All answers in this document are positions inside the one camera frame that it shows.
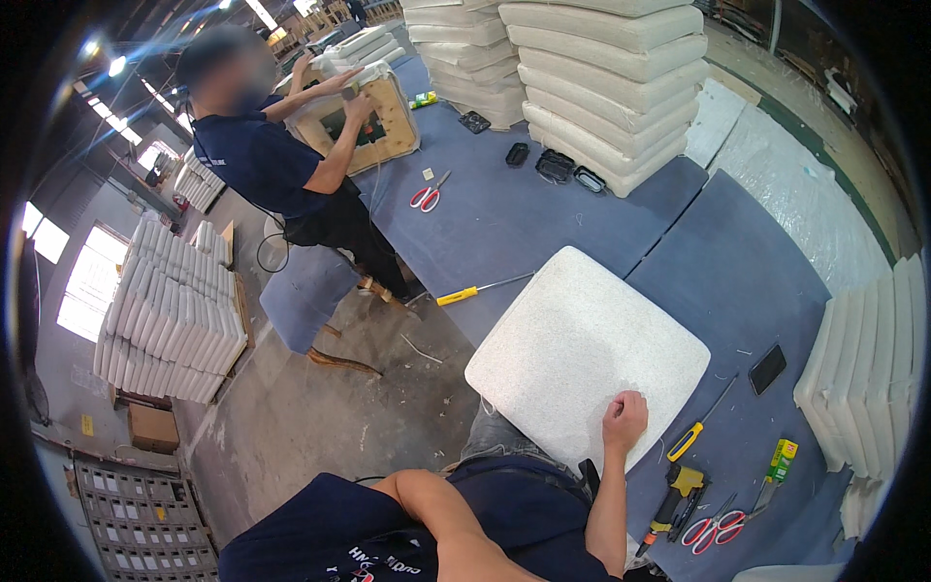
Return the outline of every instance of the black pants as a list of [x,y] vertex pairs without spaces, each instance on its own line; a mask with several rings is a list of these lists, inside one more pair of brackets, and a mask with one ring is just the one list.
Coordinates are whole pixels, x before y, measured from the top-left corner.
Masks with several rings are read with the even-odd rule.
[[395,261],[395,250],[369,222],[369,210],[358,194],[356,185],[345,178],[321,210],[287,219],[285,238],[299,247],[323,245],[349,250],[366,273],[396,297],[406,297],[410,290]]

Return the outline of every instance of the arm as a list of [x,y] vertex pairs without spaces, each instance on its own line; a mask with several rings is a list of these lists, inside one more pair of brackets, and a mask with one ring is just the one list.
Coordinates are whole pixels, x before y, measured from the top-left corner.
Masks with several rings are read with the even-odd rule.
[[424,470],[399,471],[372,489],[395,499],[437,540],[439,582],[541,580],[509,560],[485,535],[455,487]]
[[314,85],[311,88],[301,90],[302,87],[301,79],[299,76],[304,75],[303,70],[296,70],[294,72],[294,77],[291,79],[291,89],[288,97],[285,97],[279,102],[272,103],[268,107],[262,109],[262,112],[265,113],[265,118],[272,123],[278,123],[284,121],[289,115],[300,109],[303,105],[310,102],[312,99],[317,97],[323,97],[326,95],[336,95],[343,90],[343,86],[346,84],[346,81],[350,77],[358,74],[362,69],[353,69],[352,71],[346,71],[345,73],[332,76],[323,83],[319,85]]
[[627,453],[646,429],[646,399],[625,391],[614,397],[601,420],[604,470],[585,530],[586,549],[608,574],[623,578],[627,561]]
[[352,155],[356,152],[359,130],[362,129],[362,124],[369,120],[369,114],[372,112],[371,100],[368,96],[359,94],[352,101],[344,102],[343,109],[346,113],[343,131],[327,158],[317,164],[314,174],[304,185],[306,190],[333,194],[343,183],[352,162]]
[[307,70],[307,64],[310,62],[310,54],[301,55],[291,67],[291,87],[288,96],[297,95],[304,90],[304,71]]

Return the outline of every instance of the cardboard box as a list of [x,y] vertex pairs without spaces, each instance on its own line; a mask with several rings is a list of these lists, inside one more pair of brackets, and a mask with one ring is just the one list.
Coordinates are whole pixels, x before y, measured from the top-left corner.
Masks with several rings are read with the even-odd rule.
[[180,444],[174,414],[141,404],[130,404],[129,441],[132,446],[143,451],[172,454]]

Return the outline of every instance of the stack of white cushions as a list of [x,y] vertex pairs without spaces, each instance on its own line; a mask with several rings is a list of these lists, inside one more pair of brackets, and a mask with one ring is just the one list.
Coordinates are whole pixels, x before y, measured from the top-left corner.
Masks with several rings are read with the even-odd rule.
[[493,129],[523,119],[517,50],[497,5],[486,0],[401,0],[411,42],[430,84],[460,113],[476,111]]
[[391,62],[404,56],[404,49],[384,26],[363,28],[338,45],[327,47],[321,58],[327,59],[336,71],[364,67],[375,61]]
[[94,373],[127,392],[208,402],[242,352],[232,273],[142,220],[103,319]]
[[194,248],[203,252],[217,263],[228,267],[233,262],[230,256],[229,243],[223,235],[217,234],[213,223],[200,221],[197,227],[197,236],[194,239]]
[[917,254],[828,301],[793,393],[828,471],[849,465],[857,478],[882,481],[895,474],[917,403],[926,317]]
[[187,198],[194,208],[206,212],[226,183],[200,163],[194,147],[184,154],[183,161],[175,179],[175,192]]
[[499,6],[519,46],[531,137],[599,174],[621,197],[681,154],[708,76],[702,14],[687,4]]

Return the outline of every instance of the worker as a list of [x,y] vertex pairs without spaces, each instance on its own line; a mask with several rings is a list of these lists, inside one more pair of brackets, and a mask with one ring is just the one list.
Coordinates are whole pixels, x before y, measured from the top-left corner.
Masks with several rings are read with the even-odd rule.
[[358,133],[373,110],[370,98],[360,94],[344,103],[345,125],[326,157],[280,124],[312,99],[339,94],[359,71],[292,92],[259,111],[271,101],[275,82],[271,50],[249,29],[225,24],[195,37],[175,75],[187,86],[198,160],[253,205],[279,212],[288,242],[350,250],[366,273],[403,301],[411,293],[394,249],[346,177]]
[[321,473],[220,554],[223,582],[523,582],[623,577],[627,454],[646,399],[618,394],[601,420],[591,500],[572,471],[483,401],[446,479],[407,469],[371,488]]
[[362,0],[346,0],[346,7],[349,8],[349,14],[353,20],[358,22],[359,27],[365,28],[365,20],[368,18],[365,14],[365,7]]

